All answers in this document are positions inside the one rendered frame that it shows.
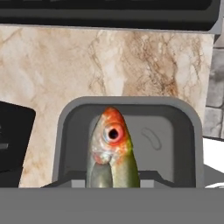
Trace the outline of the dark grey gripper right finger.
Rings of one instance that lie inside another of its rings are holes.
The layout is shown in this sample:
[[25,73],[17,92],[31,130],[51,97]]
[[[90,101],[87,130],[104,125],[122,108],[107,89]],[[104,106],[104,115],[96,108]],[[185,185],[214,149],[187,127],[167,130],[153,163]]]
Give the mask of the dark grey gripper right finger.
[[162,178],[157,171],[140,171],[139,178],[142,188],[166,188],[175,186],[171,181]]

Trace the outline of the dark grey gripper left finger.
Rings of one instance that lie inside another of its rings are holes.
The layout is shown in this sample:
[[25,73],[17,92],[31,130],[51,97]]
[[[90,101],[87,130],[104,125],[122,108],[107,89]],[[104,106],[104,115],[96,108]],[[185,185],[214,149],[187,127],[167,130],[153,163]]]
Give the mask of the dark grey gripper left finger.
[[85,171],[70,171],[62,178],[45,185],[45,188],[50,187],[68,187],[68,188],[85,188],[86,187],[86,172]]

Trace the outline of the raw fish with orange head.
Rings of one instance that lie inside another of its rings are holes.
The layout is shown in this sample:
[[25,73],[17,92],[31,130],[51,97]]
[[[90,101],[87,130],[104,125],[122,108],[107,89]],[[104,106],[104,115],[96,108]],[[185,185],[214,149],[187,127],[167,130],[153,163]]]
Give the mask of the raw fish with orange head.
[[87,188],[138,188],[140,178],[122,113],[107,107],[94,126],[87,152]]

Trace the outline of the grey tupperware container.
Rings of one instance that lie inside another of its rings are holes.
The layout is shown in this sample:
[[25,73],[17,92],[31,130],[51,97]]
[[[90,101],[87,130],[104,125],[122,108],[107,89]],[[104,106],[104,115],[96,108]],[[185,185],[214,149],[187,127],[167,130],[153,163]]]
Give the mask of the grey tupperware container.
[[84,179],[89,138],[103,110],[117,108],[127,123],[141,179],[172,187],[204,185],[202,126],[197,112],[178,98],[83,96],[59,115],[52,181]]

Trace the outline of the black box appliance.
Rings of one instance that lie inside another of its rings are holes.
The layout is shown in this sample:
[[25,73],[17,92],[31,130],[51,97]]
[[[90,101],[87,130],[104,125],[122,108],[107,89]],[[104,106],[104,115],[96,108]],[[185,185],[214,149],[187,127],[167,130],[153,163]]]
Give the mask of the black box appliance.
[[36,112],[0,101],[0,188],[18,188]]

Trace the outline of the black appliance with grey edge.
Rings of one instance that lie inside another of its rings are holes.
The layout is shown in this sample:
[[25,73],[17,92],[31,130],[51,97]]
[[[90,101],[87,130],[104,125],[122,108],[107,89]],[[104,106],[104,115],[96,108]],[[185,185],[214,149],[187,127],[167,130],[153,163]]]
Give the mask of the black appliance with grey edge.
[[0,24],[221,31],[224,0],[0,0]]

